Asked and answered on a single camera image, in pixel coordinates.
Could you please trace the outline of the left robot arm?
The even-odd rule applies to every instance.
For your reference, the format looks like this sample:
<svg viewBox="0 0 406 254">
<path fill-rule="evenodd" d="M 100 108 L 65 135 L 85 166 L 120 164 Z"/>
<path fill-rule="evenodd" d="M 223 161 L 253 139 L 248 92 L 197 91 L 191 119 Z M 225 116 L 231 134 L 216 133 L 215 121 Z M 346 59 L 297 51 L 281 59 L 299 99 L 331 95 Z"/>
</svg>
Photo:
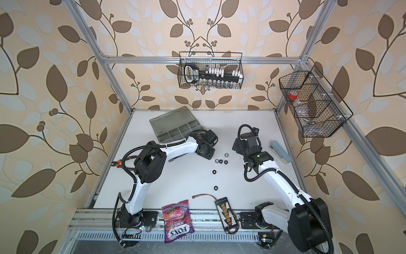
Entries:
<svg viewBox="0 0 406 254">
<path fill-rule="evenodd" d="M 218 136 L 212 130 L 195 130 L 182 140 L 168 144 L 150 141 L 130 150 L 121 160 L 112 162 L 112 166 L 123 169 L 133 180 L 127 200 L 118 194 L 117 202 L 121 202 L 122 206 L 114 207 L 113 225 L 122 228 L 136 227 L 141 223 L 151 225 L 143 215 L 143 203 L 150 185 L 161 176 L 165 163 L 189 153 L 210 160 L 217 142 Z"/>
</svg>

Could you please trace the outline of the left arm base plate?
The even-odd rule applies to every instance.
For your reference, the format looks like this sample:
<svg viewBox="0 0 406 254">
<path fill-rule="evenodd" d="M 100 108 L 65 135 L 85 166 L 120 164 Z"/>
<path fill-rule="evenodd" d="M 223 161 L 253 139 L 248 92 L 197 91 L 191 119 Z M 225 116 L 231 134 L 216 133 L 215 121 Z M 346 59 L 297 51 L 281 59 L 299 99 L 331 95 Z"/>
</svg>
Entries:
<svg viewBox="0 0 406 254">
<path fill-rule="evenodd" d="M 118 211 L 113 222 L 117 228 L 138 229 L 142 226 L 152 228 L 158 221 L 158 214 L 156 211 L 141 211 L 135 215 L 130 215 L 126 211 Z"/>
</svg>

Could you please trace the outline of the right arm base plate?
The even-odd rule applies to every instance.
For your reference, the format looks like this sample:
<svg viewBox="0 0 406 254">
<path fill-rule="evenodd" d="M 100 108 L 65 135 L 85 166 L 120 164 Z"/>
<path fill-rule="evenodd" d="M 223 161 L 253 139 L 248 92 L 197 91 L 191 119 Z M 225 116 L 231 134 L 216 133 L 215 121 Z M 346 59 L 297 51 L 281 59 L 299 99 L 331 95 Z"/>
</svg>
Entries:
<svg viewBox="0 0 406 254">
<path fill-rule="evenodd" d="M 257 220 L 257 213 L 251 212 L 241 212 L 239 214 L 239 220 L 242 229 L 260 229 Z"/>
</svg>

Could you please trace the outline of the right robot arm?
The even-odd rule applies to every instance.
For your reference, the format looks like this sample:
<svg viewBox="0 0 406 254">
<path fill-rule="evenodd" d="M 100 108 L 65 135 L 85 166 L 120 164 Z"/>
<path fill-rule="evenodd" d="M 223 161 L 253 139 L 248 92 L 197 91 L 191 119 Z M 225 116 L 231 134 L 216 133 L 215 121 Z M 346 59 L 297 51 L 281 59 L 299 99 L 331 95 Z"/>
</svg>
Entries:
<svg viewBox="0 0 406 254">
<path fill-rule="evenodd" d="M 272 203 L 259 205 L 256 212 L 260 222 L 275 224 L 287 232 L 295 247 L 302 252 L 312 249 L 321 254 L 319 246 L 326 243 L 327 253 L 334 253 L 327 204 L 321 198 L 312 198 L 280 169 L 274 158 L 263 151 L 258 132 L 257 128 L 249 133 L 239 131 L 232 149 L 243 156 L 244 179 L 249 183 L 265 179 L 287 207 L 284 210 Z"/>
</svg>

